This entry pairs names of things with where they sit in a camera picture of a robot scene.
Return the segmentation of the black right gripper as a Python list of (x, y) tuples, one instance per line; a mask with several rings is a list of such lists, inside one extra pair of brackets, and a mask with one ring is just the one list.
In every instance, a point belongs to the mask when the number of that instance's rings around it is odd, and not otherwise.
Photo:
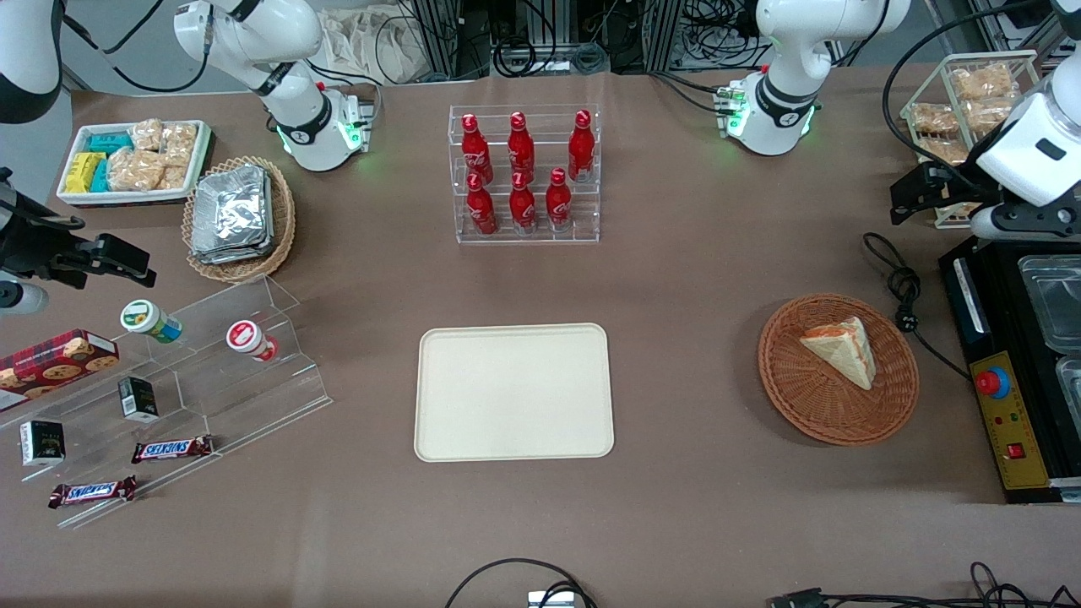
[(101, 234), (94, 244), (96, 257), (91, 257), (91, 242), (74, 235), (84, 223), (64, 224), (54, 220), (55, 215), (21, 195), (3, 199), (4, 272), (21, 280), (37, 277), (78, 290), (85, 287), (89, 274), (112, 274), (146, 288), (157, 285), (146, 251), (111, 234)]

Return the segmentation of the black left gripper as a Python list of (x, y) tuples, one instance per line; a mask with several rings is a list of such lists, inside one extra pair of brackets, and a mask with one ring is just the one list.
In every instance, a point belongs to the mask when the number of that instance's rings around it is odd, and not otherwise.
[(970, 219), (983, 204), (1000, 203), (1000, 185), (979, 166), (962, 163), (956, 166), (956, 170), (967, 181), (948, 174), (938, 166), (915, 166), (904, 174), (899, 179), (899, 195), (891, 195), (891, 224), (902, 225), (915, 213), (923, 211), (924, 204), (934, 204), (934, 225), (969, 225)]

